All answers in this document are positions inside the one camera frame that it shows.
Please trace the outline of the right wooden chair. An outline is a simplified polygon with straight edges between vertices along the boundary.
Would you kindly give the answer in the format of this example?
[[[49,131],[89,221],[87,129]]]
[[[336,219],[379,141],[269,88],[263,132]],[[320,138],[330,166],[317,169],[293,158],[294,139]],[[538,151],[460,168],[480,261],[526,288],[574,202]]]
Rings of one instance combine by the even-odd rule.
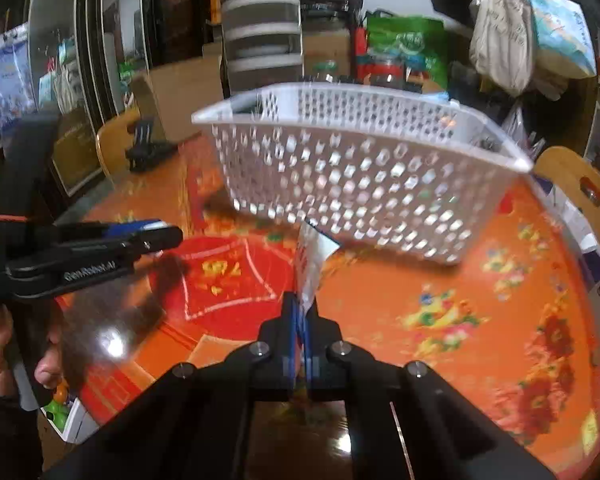
[[[563,146],[547,148],[536,161],[534,172],[556,184],[580,209],[600,243],[600,172]]]

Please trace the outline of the cardboard box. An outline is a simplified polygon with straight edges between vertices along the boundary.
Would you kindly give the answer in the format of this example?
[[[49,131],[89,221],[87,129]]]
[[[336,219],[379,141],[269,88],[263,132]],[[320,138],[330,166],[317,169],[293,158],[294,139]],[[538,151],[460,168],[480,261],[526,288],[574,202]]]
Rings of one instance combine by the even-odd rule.
[[[223,99],[220,58],[203,56],[141,70],[130,88],[140,117],[154,121],[155,137],[180,144],[201,134],[193,114]]]

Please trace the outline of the blue white hanging packet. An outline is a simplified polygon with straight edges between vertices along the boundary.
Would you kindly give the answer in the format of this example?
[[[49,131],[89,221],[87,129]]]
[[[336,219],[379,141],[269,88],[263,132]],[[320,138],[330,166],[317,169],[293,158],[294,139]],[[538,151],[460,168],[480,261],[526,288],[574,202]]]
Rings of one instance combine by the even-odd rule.
[[[0,136],[36,111],[29,63],[29,23],[0,34]]]

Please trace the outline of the beige canvas tote bag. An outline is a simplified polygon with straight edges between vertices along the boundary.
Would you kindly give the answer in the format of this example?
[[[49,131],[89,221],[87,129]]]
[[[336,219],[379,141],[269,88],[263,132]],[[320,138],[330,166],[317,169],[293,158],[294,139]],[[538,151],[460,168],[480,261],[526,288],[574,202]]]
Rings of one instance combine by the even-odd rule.
[[[469,58],[475,70],[513,98],[533,76],[535,36],[528,0],[476,0]]]

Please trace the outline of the dark mirrored wardrobe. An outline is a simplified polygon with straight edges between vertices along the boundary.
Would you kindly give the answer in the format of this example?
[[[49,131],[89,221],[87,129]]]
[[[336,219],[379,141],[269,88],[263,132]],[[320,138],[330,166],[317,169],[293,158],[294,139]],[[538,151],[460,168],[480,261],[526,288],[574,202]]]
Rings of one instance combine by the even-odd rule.
[[[60,116],[50,166],[61,196],[78,194],[102,171],[96,133],[131,106],[132,77],[201,55],[218,2],[15,0],[5,11],[0,34],[29,23],[36,110]],[[15,125],[0,136],[2,150]]]

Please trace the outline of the wooden chair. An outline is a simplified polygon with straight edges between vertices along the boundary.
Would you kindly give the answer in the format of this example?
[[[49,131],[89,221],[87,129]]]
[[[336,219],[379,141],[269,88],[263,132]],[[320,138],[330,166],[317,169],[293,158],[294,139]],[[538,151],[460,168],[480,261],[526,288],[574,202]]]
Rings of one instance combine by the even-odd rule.
[[[556,184],[580,209],[600,243],[600,172],[563,146],[547,148],[536,161],[534,172]]]
[[[132,106],[105,122],[96,134],[96,153],[100,168],[110,181],[129,172],[126,151],[132,148],[133,131],[140,120],[140,110]]]

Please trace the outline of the left wooden chair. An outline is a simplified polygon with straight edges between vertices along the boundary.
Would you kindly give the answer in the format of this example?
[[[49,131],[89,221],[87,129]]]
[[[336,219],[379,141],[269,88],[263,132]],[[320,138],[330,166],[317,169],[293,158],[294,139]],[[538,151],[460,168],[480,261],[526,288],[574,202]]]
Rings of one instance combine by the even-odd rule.
[[[96,153],[100,168],[110,181],[129,172],[126,151],[132,148],[133,131],[140,120],[140,110],[132,106],[105,122],[96,134]]]

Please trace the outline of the blue white open box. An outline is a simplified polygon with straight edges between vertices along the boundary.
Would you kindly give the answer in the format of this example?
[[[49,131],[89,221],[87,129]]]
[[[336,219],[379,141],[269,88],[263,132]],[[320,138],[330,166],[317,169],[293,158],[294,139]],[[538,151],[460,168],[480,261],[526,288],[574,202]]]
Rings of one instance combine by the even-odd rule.
[[[600,240],[594,233],[591,222],[552,181],[532,174],[529,183],[548,212],[548,218],[557,222],[560,237],[578,259],[585,277],[592,284],[599,282]]]

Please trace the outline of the blue illustrated paper bag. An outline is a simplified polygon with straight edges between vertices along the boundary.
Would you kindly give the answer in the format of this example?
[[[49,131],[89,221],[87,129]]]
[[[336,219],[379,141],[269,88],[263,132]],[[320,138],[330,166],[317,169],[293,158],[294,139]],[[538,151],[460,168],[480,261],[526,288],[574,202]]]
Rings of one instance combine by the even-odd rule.
[[[539,66],[567,79],[597,75],[594,47],[581,7],[571,0],[528,0]]]

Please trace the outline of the red lidded glass jar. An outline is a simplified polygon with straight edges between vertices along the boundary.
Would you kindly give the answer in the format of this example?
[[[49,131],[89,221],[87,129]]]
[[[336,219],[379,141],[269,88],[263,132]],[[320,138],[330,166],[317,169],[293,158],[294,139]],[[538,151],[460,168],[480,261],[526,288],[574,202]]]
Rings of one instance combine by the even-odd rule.
[[[404,63],[400,58],[387,55],[364,54],[356,58],[356,78],[371,84],[374,80],[396,84],[405,77]]]

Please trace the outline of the orange red floral tablecloth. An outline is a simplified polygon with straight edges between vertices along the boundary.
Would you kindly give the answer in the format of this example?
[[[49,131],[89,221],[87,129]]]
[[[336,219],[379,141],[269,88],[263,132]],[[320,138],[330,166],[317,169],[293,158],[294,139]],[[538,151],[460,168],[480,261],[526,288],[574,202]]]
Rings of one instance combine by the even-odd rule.
[[[65,367],[98,422],[188,361],[205,366],[257,337],[291,289],[296,233],[223,204],[215,157],[191,140],[118,182],[88,218],[160,218],[184,242],[136,274],[67,299]],[[321,314],[396,365],[422,360],[562,479],[600,452],[600,334],[557,223],[516,181],[458,266],[358,246],[328,260]]]

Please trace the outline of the clear plastic sachet packet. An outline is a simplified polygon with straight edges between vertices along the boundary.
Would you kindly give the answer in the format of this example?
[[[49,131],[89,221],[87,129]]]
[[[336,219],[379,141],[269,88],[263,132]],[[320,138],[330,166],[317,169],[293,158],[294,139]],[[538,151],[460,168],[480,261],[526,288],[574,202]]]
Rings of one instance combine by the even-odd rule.
[[[323,266],[340,244],[309,222],[300,226],[294,253],[294,294],[304,314],[312,308]]]

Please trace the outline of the green shopping bag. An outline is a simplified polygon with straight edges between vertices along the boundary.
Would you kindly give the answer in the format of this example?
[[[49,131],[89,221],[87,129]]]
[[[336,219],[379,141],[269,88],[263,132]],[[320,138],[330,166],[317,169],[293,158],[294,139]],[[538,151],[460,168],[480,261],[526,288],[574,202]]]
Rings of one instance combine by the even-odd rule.
[[[411,75],[420,73],[441,90],[448,88],[448,37],[442,21],[376,10],[366,13],[365,25],[368,52],[400,60]]]

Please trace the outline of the white perforated plastic basket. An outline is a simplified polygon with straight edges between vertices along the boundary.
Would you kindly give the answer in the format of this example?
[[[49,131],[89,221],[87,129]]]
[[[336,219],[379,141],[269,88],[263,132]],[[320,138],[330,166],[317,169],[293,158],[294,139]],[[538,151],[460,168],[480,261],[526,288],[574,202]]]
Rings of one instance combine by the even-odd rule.
[[[448,266],[533,166],[478,110],[357,84],[273,84],[192,122],[236,210]]]

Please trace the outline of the white stacked drawer tower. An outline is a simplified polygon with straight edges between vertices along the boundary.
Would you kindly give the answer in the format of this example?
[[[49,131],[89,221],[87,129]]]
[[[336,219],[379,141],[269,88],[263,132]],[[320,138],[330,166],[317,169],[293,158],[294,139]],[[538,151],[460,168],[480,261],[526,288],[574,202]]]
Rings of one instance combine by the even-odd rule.
[[[300,0],[220,0],[226,96],[303,75]]]

